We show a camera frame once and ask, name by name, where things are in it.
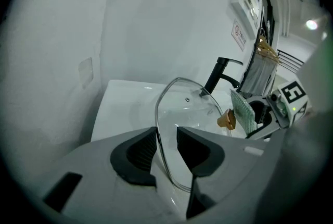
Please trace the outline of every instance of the ceiling light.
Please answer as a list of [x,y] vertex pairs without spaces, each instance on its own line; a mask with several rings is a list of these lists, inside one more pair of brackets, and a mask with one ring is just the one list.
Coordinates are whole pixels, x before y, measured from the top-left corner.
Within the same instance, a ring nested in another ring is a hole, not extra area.
[[326,33],[326,32],[323,32],[322,40],[326,39],[326,37],[327,37],[327,33]]
[[316,21],[310,19],[306,22],[306,26],[310,29],[310,30],[316,30],[318,28],[318,24]]

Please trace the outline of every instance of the black slot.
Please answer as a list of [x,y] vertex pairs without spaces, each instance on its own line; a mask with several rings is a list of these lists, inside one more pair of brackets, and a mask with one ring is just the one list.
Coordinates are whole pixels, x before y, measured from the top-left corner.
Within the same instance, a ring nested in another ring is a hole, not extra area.
[[44,198],[44,203],[60,213],[81,179],[82,175],[67,173]]

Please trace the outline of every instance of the scrubbing cloth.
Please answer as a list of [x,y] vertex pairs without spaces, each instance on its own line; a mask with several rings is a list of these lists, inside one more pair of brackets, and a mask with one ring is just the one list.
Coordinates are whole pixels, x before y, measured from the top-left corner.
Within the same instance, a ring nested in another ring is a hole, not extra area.
[[231,100],[234,107],[235,117],[241,124],[246,134],[257,129],[257,124],[254,121],[255,113],[248,102],[239,93],[230,90]]

